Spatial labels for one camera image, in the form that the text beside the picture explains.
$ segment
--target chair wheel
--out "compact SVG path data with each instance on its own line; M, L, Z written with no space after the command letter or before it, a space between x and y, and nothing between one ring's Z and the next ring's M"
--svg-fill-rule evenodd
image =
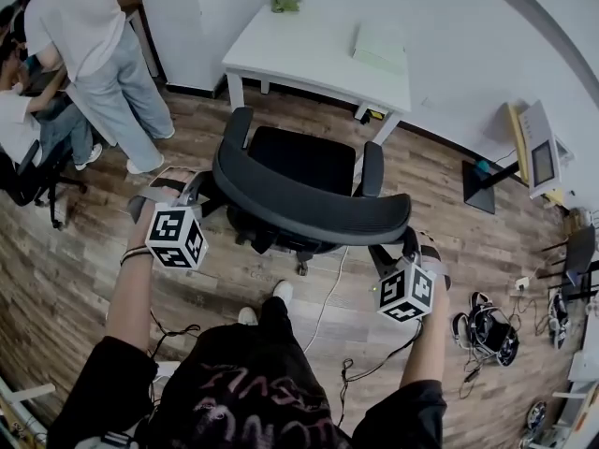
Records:
M308 275L308 263L299 263L297 272L300 276Z

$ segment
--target electrical outlet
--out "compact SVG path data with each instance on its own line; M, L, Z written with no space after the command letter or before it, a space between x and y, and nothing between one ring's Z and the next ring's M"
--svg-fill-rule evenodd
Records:
M529 277L520 278L516 281L516 290L522 292L525 289L527 289L530 285L531 279Z

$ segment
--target bracelet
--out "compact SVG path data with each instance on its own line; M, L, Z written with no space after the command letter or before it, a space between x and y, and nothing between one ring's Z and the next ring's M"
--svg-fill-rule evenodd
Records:
M134 256L141 256L142 254L152 254L152 252L147 246L139 246L138 248L132 248L131 250L123 254L123 257L121 258L121 266L127 259L132 258Z

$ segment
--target white cable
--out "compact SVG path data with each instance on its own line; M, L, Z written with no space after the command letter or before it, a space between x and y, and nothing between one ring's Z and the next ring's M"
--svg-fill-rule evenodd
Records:
M349 251L349 246L347 248L345 248L345 253L343 254L343 258L341 258L341 264L339 265L339 274L337 275L337 281L333 285L332 289L329 291L329 294L327 295L327 298L325 299L325 302L322 305L322 310L320 310L320 316L318 316L318 322L316 323L316 331L314 332L314 335L310 339L310 342L308 342L306 349L303 350L304 354L306 354L308 352L308 350L310 349L310 346L312 346L312 343L316 339L316 335L318 334L318 328L320 327L320 323L322 322L322 316L325 313L325 308L327 307L327 303L329 302L331 295L333 294L333 292L337 288L337 285L339 284L339 281L341 280L341 275L343 274L343 262L345 261L345 257L347 256L348 251Z

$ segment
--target white t-shirt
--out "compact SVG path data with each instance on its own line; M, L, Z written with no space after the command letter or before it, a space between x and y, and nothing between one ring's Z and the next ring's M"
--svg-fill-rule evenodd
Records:
M27 49L31 56L53 43L74 81L109 60L124 21L117 0L32 0L25 10Z
M20 96L17 87L0 92L0 145L19 165L36 140L39 140L39 122L27 112L31 98ZM34 165L41 161L41 147L34 157Z

